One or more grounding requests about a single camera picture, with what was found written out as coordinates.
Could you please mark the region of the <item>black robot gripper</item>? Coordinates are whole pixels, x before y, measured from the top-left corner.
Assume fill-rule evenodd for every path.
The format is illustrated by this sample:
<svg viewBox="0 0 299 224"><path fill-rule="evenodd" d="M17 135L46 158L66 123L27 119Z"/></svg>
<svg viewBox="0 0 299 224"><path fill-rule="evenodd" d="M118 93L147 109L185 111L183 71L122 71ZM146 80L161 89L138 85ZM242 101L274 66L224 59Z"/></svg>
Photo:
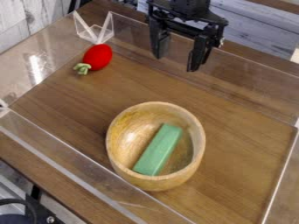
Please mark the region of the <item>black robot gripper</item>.
<svg viewBox="0 0 299 224"><path fill-rule="evenodd" d="M198 71L211 54L211 38L224 39L229 20L211 11L211 0L147 0L147 4L154 56L161 59L169 53L170 32L195 38L187 71Z"/></svg>

